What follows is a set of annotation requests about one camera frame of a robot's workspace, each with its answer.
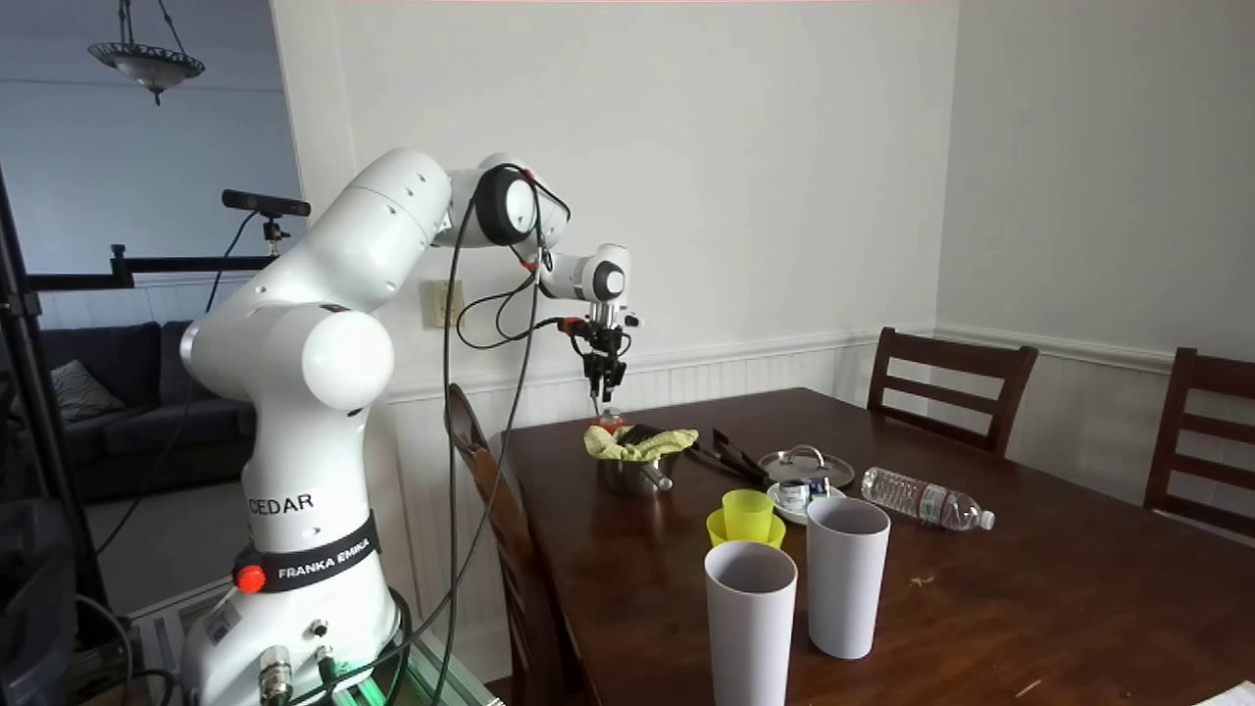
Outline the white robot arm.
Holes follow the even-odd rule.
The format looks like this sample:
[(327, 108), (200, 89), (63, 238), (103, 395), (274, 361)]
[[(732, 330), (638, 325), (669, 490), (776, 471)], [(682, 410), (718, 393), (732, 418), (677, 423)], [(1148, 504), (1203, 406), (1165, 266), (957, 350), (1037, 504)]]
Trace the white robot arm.
[(633, 255), (566, 258), (571, 210), (518, 160), (444, 171), (414, 151), (363, 164), (310, 231), (179, 338), (183, 369), (254, 410), (243, 463), (251, 547), (191, 627), (191, 706), (310, 704), (361, 683), (400, 644), (376, 551), (363, 423), (395, 354), (376, 310), (437, 242), (524, 248), (541, 289), (578, 300), (596, 350), (629, 325)]

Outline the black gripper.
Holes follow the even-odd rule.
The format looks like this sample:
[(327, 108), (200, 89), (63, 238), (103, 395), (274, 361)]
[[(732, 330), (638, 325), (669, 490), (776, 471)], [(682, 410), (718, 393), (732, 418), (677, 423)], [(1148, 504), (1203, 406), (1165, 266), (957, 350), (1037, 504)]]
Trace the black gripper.
[(582, 343), (583, 376), (591, 385), (591, 412), (618, 412), (633, 334), (623, 325), (582, 321), (571, 338)]

